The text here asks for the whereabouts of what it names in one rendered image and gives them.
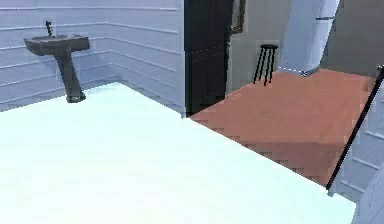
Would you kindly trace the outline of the black room door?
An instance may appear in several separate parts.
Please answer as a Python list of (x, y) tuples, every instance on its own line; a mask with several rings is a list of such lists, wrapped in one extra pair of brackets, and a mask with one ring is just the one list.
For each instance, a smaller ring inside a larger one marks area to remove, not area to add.
[(232, 12), (233, 0), (184, 0), (187, 117), (225, 98)]

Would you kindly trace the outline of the black round stool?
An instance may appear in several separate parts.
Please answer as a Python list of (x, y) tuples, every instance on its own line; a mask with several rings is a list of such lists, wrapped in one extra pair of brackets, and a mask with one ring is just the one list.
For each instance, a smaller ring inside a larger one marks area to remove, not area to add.
[(253, 83), (260, 81), (261, 78), (264, 78), (263, 85), (266, 85), (272, 81), (275, 54), (277, 49), (278, 46), (275, 44), (260, 45), (260, 54), (257, 60)]

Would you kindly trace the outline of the white fridge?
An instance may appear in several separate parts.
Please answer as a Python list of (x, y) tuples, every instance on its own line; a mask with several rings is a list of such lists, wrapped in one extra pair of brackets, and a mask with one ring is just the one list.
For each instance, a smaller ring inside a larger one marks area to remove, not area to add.
[(317, 72), (340, 0), (292, 0), (279, 70), (307, 77)]

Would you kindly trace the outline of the brown framed wall picture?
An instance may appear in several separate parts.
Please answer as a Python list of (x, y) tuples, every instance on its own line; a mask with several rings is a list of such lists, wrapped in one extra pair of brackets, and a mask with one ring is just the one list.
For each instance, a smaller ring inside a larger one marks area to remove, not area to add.
[(246, 0), (233, 0), (231, 33), (243, 32)]

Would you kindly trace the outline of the grey pedestal sink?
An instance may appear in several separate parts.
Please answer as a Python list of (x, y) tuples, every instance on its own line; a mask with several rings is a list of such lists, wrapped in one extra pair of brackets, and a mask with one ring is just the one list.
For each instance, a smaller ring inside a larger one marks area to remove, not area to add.
[(68, 103), (79, 103), (86, 99), (76, 70), (72, 53), (90, 49), (86, 36), (79, 34), (37, 36), (24, 38), (26, 48), (37, 56), (53, 56), (57, 62)]

